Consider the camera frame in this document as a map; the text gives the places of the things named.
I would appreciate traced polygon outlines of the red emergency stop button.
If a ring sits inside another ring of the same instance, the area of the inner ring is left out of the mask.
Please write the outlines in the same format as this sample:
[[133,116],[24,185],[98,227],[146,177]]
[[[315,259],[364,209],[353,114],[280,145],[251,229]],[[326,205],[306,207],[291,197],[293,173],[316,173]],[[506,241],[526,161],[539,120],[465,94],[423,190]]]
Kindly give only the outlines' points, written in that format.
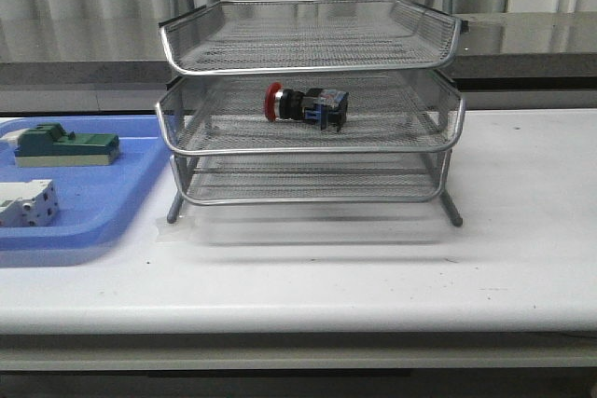
[[302,92],[271,83],[265,94],[263,111],[269,122],[278,118],[318,125],[320,130],[340,131],[347,119],[349,93],[337,89],[314,88]]

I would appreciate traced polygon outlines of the silver mesh top tray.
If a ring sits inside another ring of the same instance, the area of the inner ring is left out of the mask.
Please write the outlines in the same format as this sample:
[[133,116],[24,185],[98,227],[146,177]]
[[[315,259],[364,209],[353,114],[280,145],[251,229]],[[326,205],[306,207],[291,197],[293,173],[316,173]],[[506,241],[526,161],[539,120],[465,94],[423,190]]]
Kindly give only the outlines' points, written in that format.
[[462,22],[404,0],[219,1],[160,24],[179,74],[261,75],[434,69]]

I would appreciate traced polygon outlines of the blue plastic tray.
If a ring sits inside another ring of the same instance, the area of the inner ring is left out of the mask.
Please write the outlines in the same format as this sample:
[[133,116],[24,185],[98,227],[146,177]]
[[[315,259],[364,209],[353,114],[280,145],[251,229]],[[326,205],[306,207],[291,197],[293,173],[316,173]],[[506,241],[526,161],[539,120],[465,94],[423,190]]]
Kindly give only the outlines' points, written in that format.
[[49,226],[3,227],[3,251],[79,249],[114,239],[140,209],[168,159],[158,121],[150,115],[16,118],[3,122],[1,133],[48,122],[75,133],[114,133],[120,155],[107,166],[19,168],[12,148],[2,142],[1,180],[51,179],[59,204]]

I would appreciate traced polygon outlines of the grey background counter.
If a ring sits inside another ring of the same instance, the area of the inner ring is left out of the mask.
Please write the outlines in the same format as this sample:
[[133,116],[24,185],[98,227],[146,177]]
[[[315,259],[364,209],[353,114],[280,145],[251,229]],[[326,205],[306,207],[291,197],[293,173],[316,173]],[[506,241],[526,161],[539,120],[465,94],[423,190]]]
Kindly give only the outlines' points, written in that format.
[[[447,75],[472,109],[596,104],[596,16],[467,17]],[[171,78],[154,19],[1,24],[1,113],[149,113]]]

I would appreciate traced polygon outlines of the green electrical switch block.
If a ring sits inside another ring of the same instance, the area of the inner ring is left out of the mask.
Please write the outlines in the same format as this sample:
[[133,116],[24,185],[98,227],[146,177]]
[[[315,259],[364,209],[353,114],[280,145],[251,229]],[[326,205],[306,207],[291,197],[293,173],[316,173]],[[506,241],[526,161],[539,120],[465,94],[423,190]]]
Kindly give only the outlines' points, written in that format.
[[106,166],[120,155],[115,133],[67,131],[61,123],[41,123],[4,134],[1,141],[13,150],[22,168]]

